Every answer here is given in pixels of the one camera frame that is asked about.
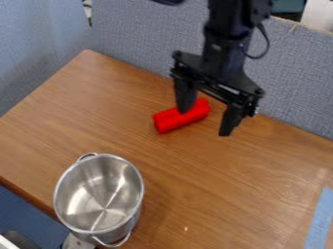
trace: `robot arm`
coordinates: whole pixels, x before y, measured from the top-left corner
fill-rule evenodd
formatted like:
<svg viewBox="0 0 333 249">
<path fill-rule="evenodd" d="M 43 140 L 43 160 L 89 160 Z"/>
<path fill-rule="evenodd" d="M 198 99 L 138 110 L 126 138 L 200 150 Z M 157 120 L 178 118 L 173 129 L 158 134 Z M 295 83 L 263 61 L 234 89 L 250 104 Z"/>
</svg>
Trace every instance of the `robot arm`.
<svg viewBox="0 0 333 249">
<path fill-rule="evenodd" d="M 177 5 L 184 0 L 154 0 Z M 228 105 L 220 129 L 229 136 L 248 116 L 253 117 L 264 98 L 264 89 L 246 76 L 245 59 L 261 58 L 269 49 L 263 21 L 271 16 L 272 0 L 209 0 L 210 19 L 205 26 L 202 55 L 176 52 L 172 77 L 177 107 L 186 113 L 197 100 L 198 90 Z M 267 50 L 250 56 L 248 50 L 256 27 L 268 42 Z"/>
</svg>

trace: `pot handle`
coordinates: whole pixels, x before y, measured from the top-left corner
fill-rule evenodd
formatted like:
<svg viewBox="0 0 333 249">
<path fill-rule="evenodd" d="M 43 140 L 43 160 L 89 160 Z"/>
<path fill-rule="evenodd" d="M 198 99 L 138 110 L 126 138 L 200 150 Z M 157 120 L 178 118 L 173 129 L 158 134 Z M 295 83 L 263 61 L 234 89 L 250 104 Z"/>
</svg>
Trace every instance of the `pot handle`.
<svg viewBox="0 0 333 249">
<path fill-rule="evenodd" d="M 87 153 L 87 154 L 85 154 L 83 156 L 81 156 L 78 158 L 77 162 L 85 160 L 86 158 L 91 158 L 91 157 L 95 157 L 95 156 L 99 156 L 98 153 L 95 153 L 95 152 Z"/>
<path fill-rule="evenodd" d="M 131 234 L 131 231 L 129 232 L 127 236 L 123 238 L 123 240 L 119 242 L 119 243 L 115 243 L 115 244 L 107 244 L 105 243 L 97 236 L 91 236 L 91 238 L 103 246 L 109 247 L 109 248 L 118 248 L 121 247 L 126 242 L 127 240 L 130 239 L 130 234 Z"/>
</svg>

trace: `red block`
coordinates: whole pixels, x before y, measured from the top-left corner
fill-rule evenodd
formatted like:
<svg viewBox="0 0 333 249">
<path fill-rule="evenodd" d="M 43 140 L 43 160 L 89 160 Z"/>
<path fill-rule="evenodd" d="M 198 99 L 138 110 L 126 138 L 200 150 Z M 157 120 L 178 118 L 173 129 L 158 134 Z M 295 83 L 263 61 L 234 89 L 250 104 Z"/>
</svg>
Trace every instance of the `red block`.
<svg viewBox="0 0 333 249">
<path fill-rule="evenodd" d="M 181 114 L 177 108 L 172 108 L 153 116 L 156 127 L 160 133 L 166 133 L 201 119 L 204 119 L 212 111 L 209 100 L 200 98 L 194 107 L 186 114 Z"/>
</svg>

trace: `pot rim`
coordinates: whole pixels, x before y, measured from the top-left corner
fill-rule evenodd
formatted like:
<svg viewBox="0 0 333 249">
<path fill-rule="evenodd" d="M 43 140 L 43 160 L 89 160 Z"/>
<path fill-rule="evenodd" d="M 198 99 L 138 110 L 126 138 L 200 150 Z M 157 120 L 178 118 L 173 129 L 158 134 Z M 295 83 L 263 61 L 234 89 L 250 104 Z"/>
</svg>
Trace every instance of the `pot rim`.
<svg viewBox="0 0 333 249">
<path fill-rule="evenodd" d="M 57 202 L 58 202 L 58 196 L 59 196 L 59 189 L 61 189 L 61 185 L 65 181 L 65 178 L 67 177 L 67 175 L 71 173 L 71 171 L 74 171 L 81 163 L 83 161 L 87 161 L 87 160 L 94 160 L 97 158 L 111 158 L 111 159 L 117 159 L 117 160 L 122 160 L 123 162 L 126 162 L 131 168 L 134 169 L 135 173 L 138 174 L 138 177 L 139 177 L 139 182 L 141 182 L 141 186 L 142 186 L 142 191 L 141 191 L 141 196 L 139 196 L 139 200 L 138 200 L 138 203 L 135 205 L 135 208 L 133 210 L 133 212 L 127 215 L 126 219 L 118 223 L 115 226 L 113 226 L 111 228 L 109 229 L 105 229 L 105 230 L 99 230 L 99 231 L 86 231 L 86 230 L 82 230 L 82 229 L 78 229 L 77 227 L 74 227 L 62 217 L 62 215 L 59 214 L 59 210 L 58 210 L 58 207 L 57 207 Z M 145 195 L 145 183 L 144 183 L 144 178 L 142 178 L 142 175 L 141 175 L 141 172 L 138 170 L 138 168 L 135 167 L 135 165 L 126 159 L 123 159 L 122 157 L 117 156 L 117 155 L 111 155 L 111 154 L 98 154 L 97 156 L 93 156 L 90 158 L 86 158 L 81 161 L 78 161 L 67 170 L 66 172 L 63 173 L 59 181 L 58 181 L 58 184 L 57 184 L 57 189 L 55 189 L 55 193 L 54 193 L 54 209 L 55 209 L 55 212 L 57 212 L 57 215 L 58 215 L 58 218 L 59 220 L 62 221 L 62 223 L 67 226 L 69 229 L 71 229 L 73 231 L 78 232 L 78 233 L 83 233 L 83 234 L 93 234 L 93 235 L 97 235 L 97 234 L 102 234 L 102 233 L 106 233 L 106 232 L 110 232 L 110 231 L 115 231 L 118 228 L 121 228 L 131 219 L 133 217 L 135 216 L 139 208 L 141 208 L 141 205 L 142 205 L 142 200 L 144 200 L 144 195 Z"/>
</svg>

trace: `stainless steel pot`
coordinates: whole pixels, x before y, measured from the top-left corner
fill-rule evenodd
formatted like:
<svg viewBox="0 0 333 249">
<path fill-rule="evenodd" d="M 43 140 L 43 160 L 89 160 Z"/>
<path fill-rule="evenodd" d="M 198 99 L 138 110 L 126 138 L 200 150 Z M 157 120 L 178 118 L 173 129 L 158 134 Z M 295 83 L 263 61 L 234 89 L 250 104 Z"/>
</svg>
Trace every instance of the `stainless steel pot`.
<svg viewBox="0 0 333 249">
<path fill-rule="evenodd" d="M 137 225 L 144 194 L 137 167 L 118 156 L 90 153 L 63 174 L 54 207 L 61 221 L 81 240 L 118 248 Z"/>
</svg>

